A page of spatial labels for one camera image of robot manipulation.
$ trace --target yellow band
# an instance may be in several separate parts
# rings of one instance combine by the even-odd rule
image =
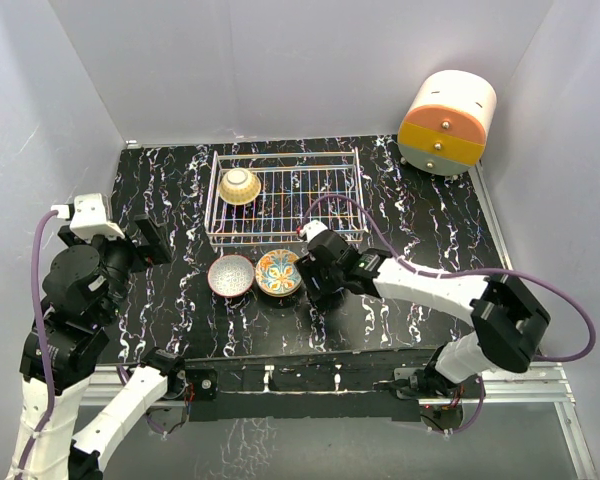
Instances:
[[[475,165],[484,152],[484,145],[479,143],[462,140],[407,122],[402,122],[400,125],[398,143],[465,165]]]

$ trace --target cylindrical container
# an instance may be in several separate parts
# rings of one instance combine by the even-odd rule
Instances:
[[[398,131],[402,156],[437,175],[475,165],[487,143],[496,92],[482,77],[444,70],[425,80]]]

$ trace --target white wall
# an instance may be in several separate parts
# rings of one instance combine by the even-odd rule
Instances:
[[[51,204],[110,192],[122,145],[49,4],[0,0],[0,478],[22,405],[33,231]],[[43,269],[60,247],[49,242]]]
[[[551,0],[50,0],[125,139],[395,132],[445,68],[509,82]]]
[[[600,0],[555,3],[501,95],[483,160],[514,264],[572,292],[598,327],[597,348],[567,374],[600,472]],[[582,321],[543,299],[546,351],[582,348]]]

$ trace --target white arm segment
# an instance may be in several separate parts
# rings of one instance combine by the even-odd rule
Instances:
[[[456,384],[476,373],[497,368],[482,353],[476,332],[447,343],[436,361],[436,371]]]
[[[433,273],[447,273],[420,265],[414,267]],[[373,283],[384,298],[409,300],[453,315],[472,327],[471,300],[481,298],[488,286],[484,277],[480,276],[440,279],[416,275],[393,258],[385,260],[378,272],[380,275]],[[484,356],[478,345],[478,336],[473,332],[446,344],[435,368],[449,381],[457,384],[476,373],[497,367]]]
[[[107,197],[100,193],[78,195],[73,199],[75,213],[69,228],[82,240],[91,241],[94,235],[109,239],[124,238],[118,224],[111,222],[111,209]]]
[[[67,459],[71,447],[71,435],[78,416],[82,395],[89,386],[89,378],[67,388],[55,397],[55,408],[49,422],[29,454],[22,470],[23,480],[65,480],[69,478]],[[14,479],[20,471],[18,462],[33,430],[47,409],[47,384],[36,379],[22,380],[24,404],[20,416],[20,430],[16,450],[11,460],[7,480]]]
[[[319,220],[312,220],[307,223],[302,229],[300,229],[300,236],[304,238],[304,241],[309,243],[315,237],[318,236],[319,233],[322,233],[329,228]]]
[[[420,265],[413,266],[421,271],[448,273]],[[472,327],[471,300],[481,298],[488,285],[480,276],[449,279],[423,277],[411,273],[393,258],[385,260],[378,273],[373,283],[382,297],[408,300],[430,307],[458,317]]]
[[[111,403],[73,436],[76,441],[74,447],[87,454],[99,452],[98,465],[100,471],[104,472],[111,455],[131,428],[154,402],[167,393],[167,383],[167,376],[163,376],[159,370],[148,366],[138,367]]]

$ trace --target cable connector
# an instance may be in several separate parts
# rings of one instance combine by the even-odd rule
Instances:
[[[298,236],[308,243],[317,237],[319,233],[326,230],[329,230],[329,228],[324,223],[319,220],[312,220],[306,225],[299,227]]]
[[[71,208],[71,205],[51,205],[49,211],[53,212],[54,210],[58,212],[56,217],[62,220],[71,220],[73,215],[73,209]]]

